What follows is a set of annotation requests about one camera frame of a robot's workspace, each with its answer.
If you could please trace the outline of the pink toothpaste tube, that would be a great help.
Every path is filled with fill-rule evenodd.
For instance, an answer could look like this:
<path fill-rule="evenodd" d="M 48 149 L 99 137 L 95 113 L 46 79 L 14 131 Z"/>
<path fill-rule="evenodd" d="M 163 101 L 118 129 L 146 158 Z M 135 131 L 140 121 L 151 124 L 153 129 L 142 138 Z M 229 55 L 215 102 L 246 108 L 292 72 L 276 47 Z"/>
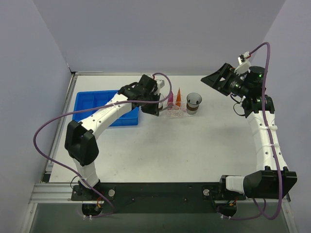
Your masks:
<path fill-rule="evenodd" d="M 170 104 L 170 103 L 173 103 L 173 92 L 170 92 L 169 93 L 169 97 L 167 99 L 167 103 Z"/>

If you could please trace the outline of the white toothbrush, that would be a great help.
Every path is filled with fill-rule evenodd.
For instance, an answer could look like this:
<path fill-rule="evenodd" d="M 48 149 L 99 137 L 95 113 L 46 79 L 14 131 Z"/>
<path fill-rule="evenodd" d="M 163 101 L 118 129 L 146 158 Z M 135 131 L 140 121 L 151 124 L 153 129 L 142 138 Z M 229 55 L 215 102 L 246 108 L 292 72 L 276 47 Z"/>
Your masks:
<path fill-rule="evenodd" d="M 173 107 L 172 107 L 171 109 L 169 109 L 169 110 L 170 110 L 170 111 L 174 111 L 174 112 L 176 112 L 176 113 L 181 113 L 181 114 L 187 112 L 186 108 L 185 108 L 183 105 L 181 105 L 181 107 L 178 107 L 178 106 L 176 106 L 175 104 L 174 104 Z"/>

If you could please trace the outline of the orange toothpaste tube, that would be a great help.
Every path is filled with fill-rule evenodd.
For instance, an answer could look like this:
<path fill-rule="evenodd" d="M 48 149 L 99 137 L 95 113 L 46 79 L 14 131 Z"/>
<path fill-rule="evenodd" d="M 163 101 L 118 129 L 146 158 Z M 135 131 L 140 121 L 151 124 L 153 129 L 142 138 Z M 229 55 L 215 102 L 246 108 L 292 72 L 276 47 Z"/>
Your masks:
<path fill-rule="evenodd" d="M 181 98 L 181 91 L 180 88 L 178 89 L 177 95 L 176 95 L 176 100 L 175 100 L 175 105 L 178 107 L 181 107 L 181 102 L 182 102 L 182 98 Z"/>

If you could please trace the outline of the clear acrylic toothbrush holder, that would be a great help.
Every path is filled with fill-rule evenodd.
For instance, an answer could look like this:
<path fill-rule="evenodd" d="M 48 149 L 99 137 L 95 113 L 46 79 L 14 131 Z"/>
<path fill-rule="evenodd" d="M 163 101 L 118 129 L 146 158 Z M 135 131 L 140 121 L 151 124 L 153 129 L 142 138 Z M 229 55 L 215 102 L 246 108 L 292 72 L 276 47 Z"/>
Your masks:
<path fill-rule="evenodd" d="M 181 96 L 180 101 L 177 101 L 177 95 L 173 95 L 172 98 L 168 98 L 163 103 L 163 108 L 159 112 L 160 117 L 189 117 L 186 108 L 186 100 Z"/>

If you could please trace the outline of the clear brown-banded cup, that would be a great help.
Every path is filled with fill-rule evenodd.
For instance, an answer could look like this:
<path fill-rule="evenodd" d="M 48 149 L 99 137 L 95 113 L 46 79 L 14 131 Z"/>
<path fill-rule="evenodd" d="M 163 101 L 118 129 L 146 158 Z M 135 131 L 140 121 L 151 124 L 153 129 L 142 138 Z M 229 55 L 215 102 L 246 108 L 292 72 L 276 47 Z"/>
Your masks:
<path fill-rule="evenodd" d="M 197 113 L 199 105 L 202 102 L 202 97 L 198 93 L 189 93 L 186 97 L 187 105 L 186 111 L 189 115 L 194 115 Z"/>

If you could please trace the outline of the clear blue-tinted cup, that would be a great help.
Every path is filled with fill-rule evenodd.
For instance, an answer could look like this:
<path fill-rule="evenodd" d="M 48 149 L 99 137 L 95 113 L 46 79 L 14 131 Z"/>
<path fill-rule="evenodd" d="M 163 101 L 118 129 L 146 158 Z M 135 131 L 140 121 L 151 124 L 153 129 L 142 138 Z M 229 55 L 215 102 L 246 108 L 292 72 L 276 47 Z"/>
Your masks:
<path fill-rule="evenodd" d="M 163 94 L 160 94 L 160 100 L 162 100 L 162 99 L 164 99 L 164 96 L 163 96 Z M 163 105 L 164 105 L 163 101 L 158 104 L 158 111 L 159 112 L 161 112 L 163 110 Z"/>

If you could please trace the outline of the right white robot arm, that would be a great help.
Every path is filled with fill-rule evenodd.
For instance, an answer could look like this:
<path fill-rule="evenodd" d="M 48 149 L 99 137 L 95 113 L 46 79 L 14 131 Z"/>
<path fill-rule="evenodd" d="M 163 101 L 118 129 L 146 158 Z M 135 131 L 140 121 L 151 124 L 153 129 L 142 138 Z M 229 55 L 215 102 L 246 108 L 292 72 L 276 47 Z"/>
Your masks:
<path fill-rule="evenodd" d="M 223 175 L 222 189 L 253 199 L 280 199 L 295 185 L 297 174 L 289 171 L 282 157 L 273 100 L 262 94 L 264 73 L 263 67 L 251 66 L 245 73 L 238 74 L 234 67 L 225 63 L 201 82 L 225 96 L 232 94 L 241 98 L 243 116 L 255 142 L 256 171 L 245 177 Z"/>

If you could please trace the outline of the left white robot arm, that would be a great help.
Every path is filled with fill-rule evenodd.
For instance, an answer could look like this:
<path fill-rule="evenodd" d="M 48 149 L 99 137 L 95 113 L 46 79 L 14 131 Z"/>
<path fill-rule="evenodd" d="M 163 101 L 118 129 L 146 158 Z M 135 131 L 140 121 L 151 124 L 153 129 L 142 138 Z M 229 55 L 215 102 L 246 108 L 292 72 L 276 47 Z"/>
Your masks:
<path fill-rule="evenodd" d="M 121 87 L 103 109 L 97 110 L 79 122 L 72 120 L 68 124 L 65 149 L 81 176 L 79 182 L 87 199 L 96 199 L 100 193 L 97 186 L 100 179 L 95 168 L 95 159 L 99 154 L 97 145 L 99 136 L 117 119 L 135 108 L 140 107 L 142 112 L 158 116 L 158 105 L 163 101 L 160 92 L 164 85 L 164 80 L 155 80 L 142 75 L 138 82 Z"/>

